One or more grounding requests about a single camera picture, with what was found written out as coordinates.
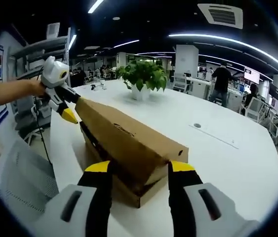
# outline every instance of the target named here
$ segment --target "white flower pot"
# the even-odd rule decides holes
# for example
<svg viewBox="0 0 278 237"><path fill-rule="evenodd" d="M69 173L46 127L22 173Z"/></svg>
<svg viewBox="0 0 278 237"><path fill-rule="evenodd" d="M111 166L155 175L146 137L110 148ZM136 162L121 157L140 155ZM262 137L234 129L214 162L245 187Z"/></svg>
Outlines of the white flower pot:
<svg viewBox="0 0 278 237"><path fill-rule="evenodd" d="M132 85L132 98L138 101L145 101L150 96L151 89L147 88L147 85L143 84L141 91L136 85Z"/></svg>

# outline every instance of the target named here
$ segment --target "mesh chair back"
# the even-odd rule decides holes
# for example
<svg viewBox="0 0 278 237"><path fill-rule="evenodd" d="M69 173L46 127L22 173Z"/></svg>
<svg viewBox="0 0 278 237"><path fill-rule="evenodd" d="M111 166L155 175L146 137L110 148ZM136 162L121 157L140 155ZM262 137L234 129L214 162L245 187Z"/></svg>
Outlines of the mesh chair back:
<svg viewBox="0 0 278 237"><path fill-rule="evenodd" d="M0 157L0 198L23 224L37 220L58 194L52 166L16 140Z"/></svg>
<svg viewBox="0 0 278 237"><path fill-rule="evenodd" d="M255 97L252 98L250 104L248 105L248 109L254 112L259 113L263 105L263 102Z"/></svg>
<svg viewBox="0 0 278 237"><path fill-rule="evenodd" d="M22 114L24 112L29 111L34 105L33 96L27 96L25 98L17 100L17 111L18 114Z"/></svg>

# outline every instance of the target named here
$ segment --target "computer screen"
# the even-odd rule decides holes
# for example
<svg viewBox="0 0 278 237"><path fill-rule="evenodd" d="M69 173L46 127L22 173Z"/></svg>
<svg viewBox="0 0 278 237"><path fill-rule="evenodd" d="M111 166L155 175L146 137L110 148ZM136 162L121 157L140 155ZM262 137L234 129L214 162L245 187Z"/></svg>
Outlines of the computer screen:
<svg viewBox="0 0 278 237"><path fill-rule="evenodd" d="M257 71L252 70L251 68L244 68L244 78L248 79L256 84L259 84L260 74Z"/></svg>
<svg viewBox="0 0 278 237"><path fill-rule="evenodd" d="M269 94L278 100L278 88L272 83L269 86Z"/></svg>

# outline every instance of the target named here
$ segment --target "ceiling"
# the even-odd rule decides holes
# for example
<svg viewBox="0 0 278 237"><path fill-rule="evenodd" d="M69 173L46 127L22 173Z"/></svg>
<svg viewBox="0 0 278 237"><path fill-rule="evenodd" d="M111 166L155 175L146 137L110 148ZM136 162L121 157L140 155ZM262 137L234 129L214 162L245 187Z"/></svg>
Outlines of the ceiling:
<svg viewBox="0 0 278 237"><path fill-rule="evenodd" d="M34 6L22 11L13 20L13 24L28 43L45 39L46 26L49 23L61 23L60 35L67 34L68 27L71 27L72 34L76 34L77 39L70 50L70 58L86 54L82 57L85 59L96 53L97 56L116 55L119 51L172 52L177 44L194 44L200 54L237 62L270 77L278 73L278 63L238 43L204 37L168 37L169 34L175 33L222 36L252 45L278 59L278 2L104 0L92 14L88 14L88 10L95 2L96 0L71 0L69 4L59 4L58 1L51 1L45 5L43 1L37 0ZM243 29L209 24L198 3L224 4L241 8ZM140 41L113 48L132 40ZM100 47L84 50L87 46ZM221 62L219 59L203 56L199 57L199 60Z"/></svg>

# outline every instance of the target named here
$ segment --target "potted plant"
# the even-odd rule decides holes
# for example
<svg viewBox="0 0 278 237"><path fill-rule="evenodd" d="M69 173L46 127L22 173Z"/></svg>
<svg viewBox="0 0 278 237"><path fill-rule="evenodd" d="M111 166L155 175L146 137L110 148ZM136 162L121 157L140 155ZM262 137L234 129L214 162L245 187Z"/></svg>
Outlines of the potted plant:
<svg viewBox="0 0 278 237"><path fill-rule="evenodd" d="M119 67L116 76L123 78L136 100L146 100L154 89L164 91L167 82L163 67L150 62L131 61L126 67Z"/></svg>

